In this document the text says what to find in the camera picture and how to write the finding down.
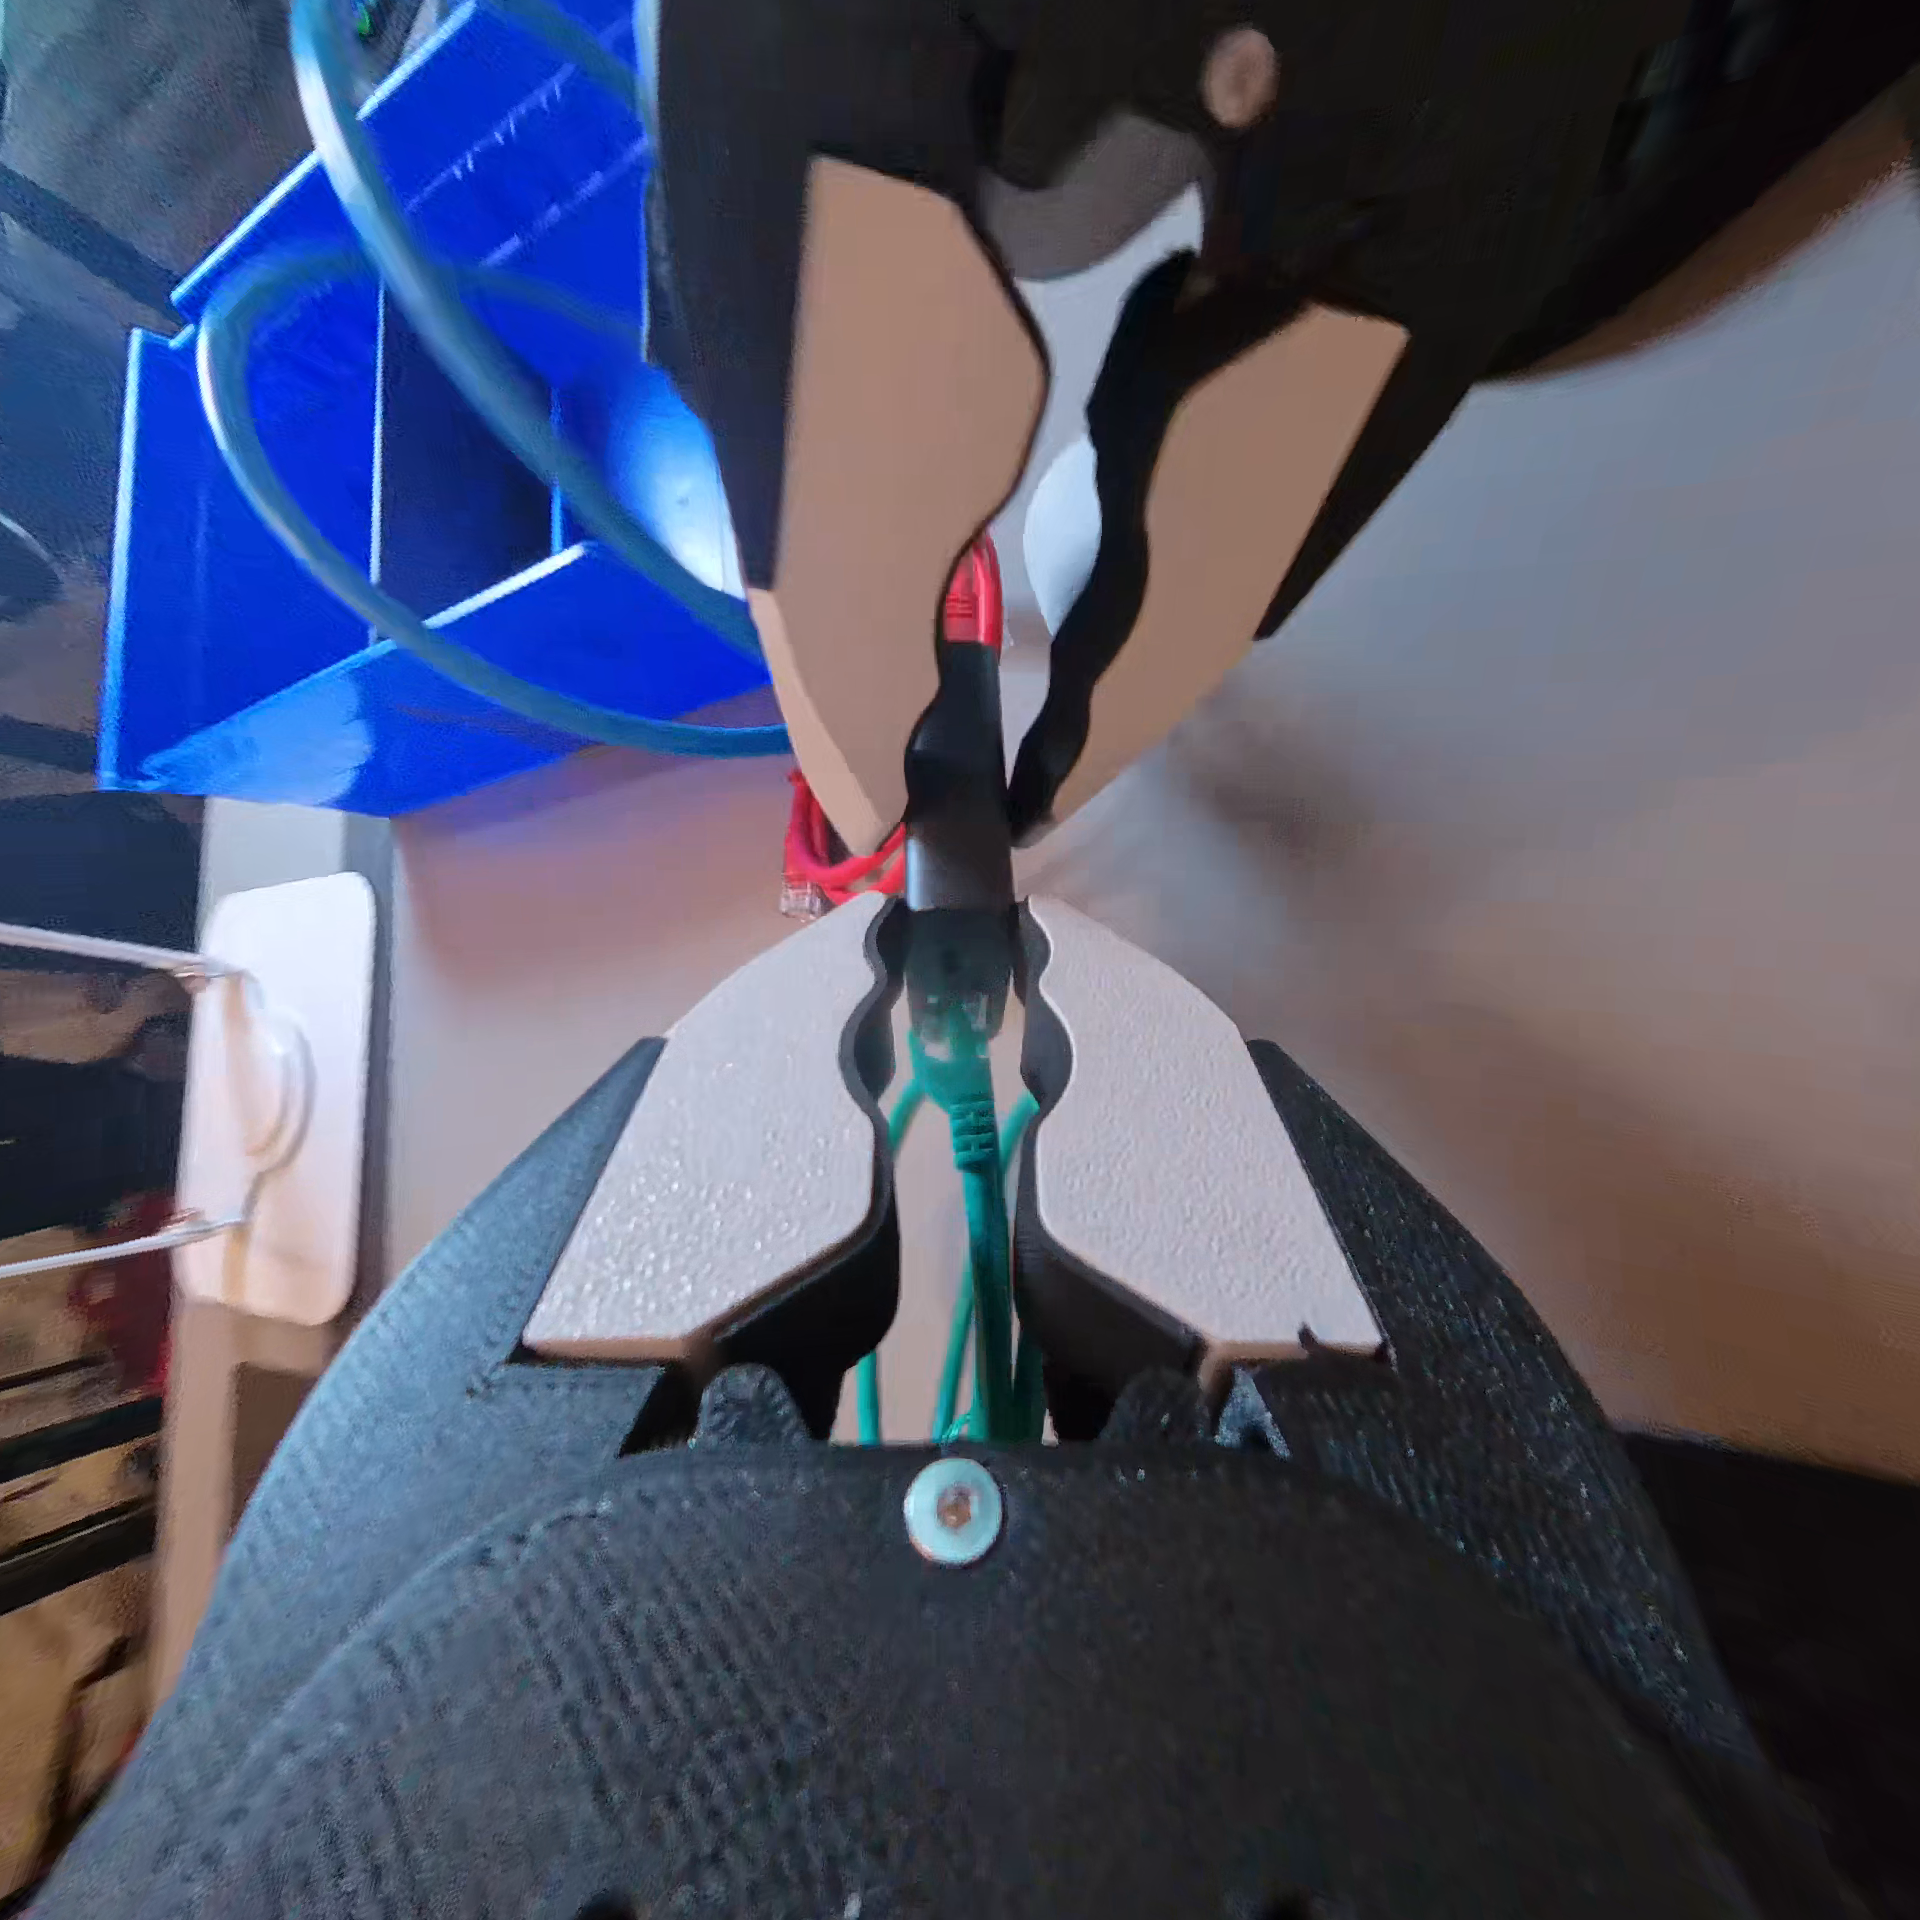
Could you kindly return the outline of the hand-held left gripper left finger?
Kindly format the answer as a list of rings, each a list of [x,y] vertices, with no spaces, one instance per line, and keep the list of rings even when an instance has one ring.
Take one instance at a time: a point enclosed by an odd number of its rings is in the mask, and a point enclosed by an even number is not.
[[[770,1370],[827,1437],[896,1321],[880,1098],[907,909],[865,896],[783,937],[664,1035],[519,1337],[543,1360]]]

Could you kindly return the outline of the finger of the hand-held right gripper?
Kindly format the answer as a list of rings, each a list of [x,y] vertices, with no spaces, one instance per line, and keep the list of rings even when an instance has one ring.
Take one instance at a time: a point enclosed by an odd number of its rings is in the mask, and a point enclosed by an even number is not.
[[[779,525],[748,605],[805,781],[851,852],[906,817],[945,599],[1037,437],[1040,336],[943,194],[808,167]]]
[[[1047,689],[1008,780],[1037,843],[1256,649],[1409,335],[1295,276],[1165,253],[1121,304],[1079,437],[1035,483],[1024,577]]]

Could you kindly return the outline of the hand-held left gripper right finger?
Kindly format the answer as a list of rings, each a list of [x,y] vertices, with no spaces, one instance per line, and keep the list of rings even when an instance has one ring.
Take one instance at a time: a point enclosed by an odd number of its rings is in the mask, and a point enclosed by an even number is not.
[[[1079,907],[1020,909],[1015,1314],[1057,1441],[1144,1377],[1224,1408],[1242,1372],[1380,1360],[1388,1337],[1258,1052],[1205,992]]]

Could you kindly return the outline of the black ethernet coupler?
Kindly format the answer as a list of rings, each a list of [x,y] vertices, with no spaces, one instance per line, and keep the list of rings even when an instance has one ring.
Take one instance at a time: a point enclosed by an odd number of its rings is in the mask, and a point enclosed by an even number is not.
[[[939,685],[907,740],[903,899],[920,915],[994,915],[1015,900],[1002,666],[978,640],[939,640]]]

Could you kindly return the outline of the blue plastic bin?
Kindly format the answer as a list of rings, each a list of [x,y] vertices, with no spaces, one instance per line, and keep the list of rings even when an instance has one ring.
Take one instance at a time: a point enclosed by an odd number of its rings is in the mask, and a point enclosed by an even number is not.
[[[714,448],[640,343],[652,144],[632,4],[444,4],[362,108],[629,561],[436,367],[304,155],[138,331],[108,787],[394,818],[588,744],[783,752]]]

